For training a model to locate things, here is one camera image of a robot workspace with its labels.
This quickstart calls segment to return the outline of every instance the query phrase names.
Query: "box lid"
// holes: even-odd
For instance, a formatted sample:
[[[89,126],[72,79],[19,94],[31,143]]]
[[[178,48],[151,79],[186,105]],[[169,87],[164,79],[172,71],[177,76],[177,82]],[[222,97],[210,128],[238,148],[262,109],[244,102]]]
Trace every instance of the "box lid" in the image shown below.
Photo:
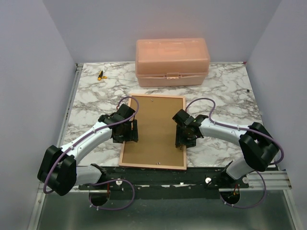
[[[137,41],[137,75],[207,73],[209,63],[210,56],[203,38]]]

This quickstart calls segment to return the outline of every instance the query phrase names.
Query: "marble table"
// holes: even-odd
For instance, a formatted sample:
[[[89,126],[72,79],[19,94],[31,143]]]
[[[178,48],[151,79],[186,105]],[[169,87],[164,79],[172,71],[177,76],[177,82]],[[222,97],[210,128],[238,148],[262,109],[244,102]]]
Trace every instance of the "marble table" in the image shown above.
[[[104,75],[116,79],[98,81],[101,70]],[[216,101],[217,106],[213,119],[241,125],[261,122],[248,74],[242,63],[212,63],[209,75],[198,86],[142,88],[135,80],[134,62],[84,64],[64,144],[88,130],[100,115],[115,112],[121,97],[130,93],[184,95],[187,104],[199,97],[209,97]],[[211,106],[209,101],[198,101],[190,107],[189,113],[208,115]],[[120,144],[114,144],[110,139],[88,154],[80,165],[96,163],[118,166],[120,148]],[[224,167],[240,156],[240,147],[220,139],[204,138],[197,140],[196,147],[187,150],[187,163],[188,167]]]

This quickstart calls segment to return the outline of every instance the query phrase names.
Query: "brown panel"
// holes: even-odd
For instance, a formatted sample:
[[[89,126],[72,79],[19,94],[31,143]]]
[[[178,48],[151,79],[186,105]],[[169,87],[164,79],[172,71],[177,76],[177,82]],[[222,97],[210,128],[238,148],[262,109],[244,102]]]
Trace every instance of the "brown panel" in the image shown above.
[[[165,169],[186,169],[186,148],[176,149],[176,123],[172,117],[185,107],[178,96],[132,94],[140,104],[136,115],[139,141],[123,144],[119,165]],[[129,106],[136,109],[134,100]]]

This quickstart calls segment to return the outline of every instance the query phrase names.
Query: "pink box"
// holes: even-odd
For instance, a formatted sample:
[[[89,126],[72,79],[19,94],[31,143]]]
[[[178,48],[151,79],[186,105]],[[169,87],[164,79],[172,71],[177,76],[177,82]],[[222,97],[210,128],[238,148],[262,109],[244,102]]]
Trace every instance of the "pink box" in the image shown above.
[[[209,63],[203,38],[137,41],[135,74],[140,86],[201,85]]]

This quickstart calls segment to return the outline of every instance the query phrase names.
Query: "gray wall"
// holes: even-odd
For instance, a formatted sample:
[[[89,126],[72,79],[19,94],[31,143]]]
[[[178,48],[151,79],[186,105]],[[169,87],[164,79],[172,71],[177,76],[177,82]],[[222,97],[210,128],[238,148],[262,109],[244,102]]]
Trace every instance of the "gray wall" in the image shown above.
[[[56,144],[75,64],[41,0],[2,1],[0,31],[0,228],[18,230]]]
[[[283,0],[247,63],[263,121],[285,150],[301,219],[307,228],[307,2]]]
[[[75,62],[134,61],[137,39],[204,37],[246,61],[281,0],[43,0]]]

